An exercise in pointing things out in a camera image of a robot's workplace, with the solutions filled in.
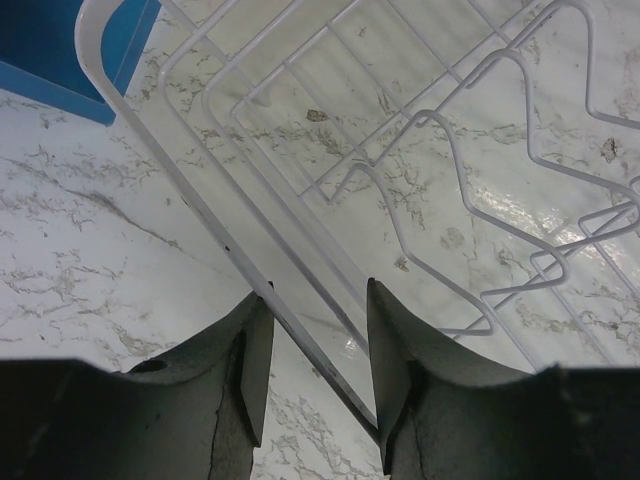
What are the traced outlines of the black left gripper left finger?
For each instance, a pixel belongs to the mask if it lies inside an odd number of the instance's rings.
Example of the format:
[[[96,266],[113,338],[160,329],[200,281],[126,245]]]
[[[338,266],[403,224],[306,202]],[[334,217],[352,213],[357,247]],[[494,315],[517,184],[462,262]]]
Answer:
[[[126,373],[1,364],[5,479],[247,479],[262,440],[274,319],[256,294]]]

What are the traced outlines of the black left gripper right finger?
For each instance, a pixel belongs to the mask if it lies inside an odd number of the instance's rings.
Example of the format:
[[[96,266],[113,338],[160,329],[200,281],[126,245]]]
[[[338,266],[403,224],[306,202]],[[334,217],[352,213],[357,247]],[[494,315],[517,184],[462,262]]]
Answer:
[[[387,476],[638,477],[637,369],[510,368],[428,325],[374,279],[367,330]]]

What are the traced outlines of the white wire dish rack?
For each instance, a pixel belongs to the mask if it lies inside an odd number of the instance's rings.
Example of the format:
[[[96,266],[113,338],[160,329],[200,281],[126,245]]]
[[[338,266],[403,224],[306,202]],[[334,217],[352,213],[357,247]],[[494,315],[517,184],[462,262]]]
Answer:
[[[635,1],[166,1],[153,100],[99,93],[370,435],[366,283],[526,371],[639,363]]]

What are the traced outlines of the blue shelf unit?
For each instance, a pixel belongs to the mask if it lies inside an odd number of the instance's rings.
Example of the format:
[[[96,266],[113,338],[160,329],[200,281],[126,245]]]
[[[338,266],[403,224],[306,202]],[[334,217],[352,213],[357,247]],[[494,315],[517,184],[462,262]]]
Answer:
[[[74,27],[81,3],[1,3],[1,88],[94,122],[115,113],[83,73]],[[157,1],[128,0],[107,23],[102,60],[107,77],[125,94],[160,10]]]

